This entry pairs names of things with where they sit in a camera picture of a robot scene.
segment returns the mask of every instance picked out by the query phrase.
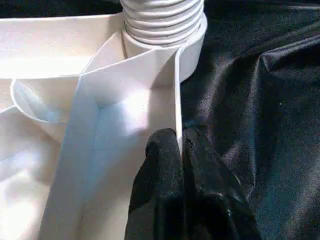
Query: black fabric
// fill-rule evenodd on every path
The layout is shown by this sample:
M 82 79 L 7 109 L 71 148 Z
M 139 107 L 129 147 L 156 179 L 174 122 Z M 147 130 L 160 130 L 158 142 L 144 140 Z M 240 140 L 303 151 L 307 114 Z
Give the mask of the black fabric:
M 198 131 L 155 132 L 131 194 L 127 240 L 260 240 L 237 178 Z
M 115 13 L 108 0 L 5 0 L 1 17 Z M 320 3 L 207 0 L 196 72 L 181 86 L 198 126 L 240 179 L 263 239 L 320 238 Z

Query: white plastic part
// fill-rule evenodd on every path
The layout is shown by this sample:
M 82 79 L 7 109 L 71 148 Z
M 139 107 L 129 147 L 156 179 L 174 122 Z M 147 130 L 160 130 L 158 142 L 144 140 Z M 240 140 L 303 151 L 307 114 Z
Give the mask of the white plastic part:
M 197 65 L 206 28 L 203 16 L 177 56 L 178 47 L 148 49 L 124 34 L 130 57 L 80 77 L 39 240 L 124 239 L 148 138 L 172 128 L 182 148 L 180 81 Z
M 11 97 L 16 107 L 54 140 L 62 142 L 78 76 L 14 79 Z
M 0 239 L 38 239 L 70 110 L 40 240 L 123 239 L 147 139 L 173 128 L 182 147 L 180 82 L 196 68 L 207 19 L 170 46 L 134 39 L 123 19 L 0 19 Z
M 14 105 L 10 96 L 11 79 L 0 79 L 0 113 Z
M 0 113 L 0 239 L 38 238 L 59 149 L 16 107 Z
M 201 24 L 204 0 L 120 0 L 127 32 L 137 41 L 172 46 L 184 43 Z
M 0 77 L 80 74 L 123 15 L 0 19 Z

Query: black textile background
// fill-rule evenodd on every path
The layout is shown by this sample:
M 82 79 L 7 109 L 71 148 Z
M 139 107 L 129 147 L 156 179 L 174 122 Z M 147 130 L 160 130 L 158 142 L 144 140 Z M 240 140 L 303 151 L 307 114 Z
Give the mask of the black textile background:
M 263 239 L 320 238 L 320 3 L 206 1 L 196 72 L 181 85 L 198 126 L 240 179 Z M 0 17 L 109 14 L 99 0 L 3 0 Z

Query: white corrugated hose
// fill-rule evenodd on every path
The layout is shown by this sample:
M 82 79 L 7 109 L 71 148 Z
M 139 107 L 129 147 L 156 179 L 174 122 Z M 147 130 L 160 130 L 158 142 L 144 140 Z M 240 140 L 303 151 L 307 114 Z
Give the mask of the white corrugated hose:
M 120 0 L 126 31 L 155 46 L 185 42 L 201 24 L 204 0 Z

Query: gloved hand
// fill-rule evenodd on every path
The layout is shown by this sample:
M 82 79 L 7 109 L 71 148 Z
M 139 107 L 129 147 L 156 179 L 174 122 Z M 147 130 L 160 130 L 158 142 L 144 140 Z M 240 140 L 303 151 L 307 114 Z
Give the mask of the gloved hand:
M 126 240 L 261 239 L 237 178 L 206 138 L 187 129 L 155 132 L 134 182 Z

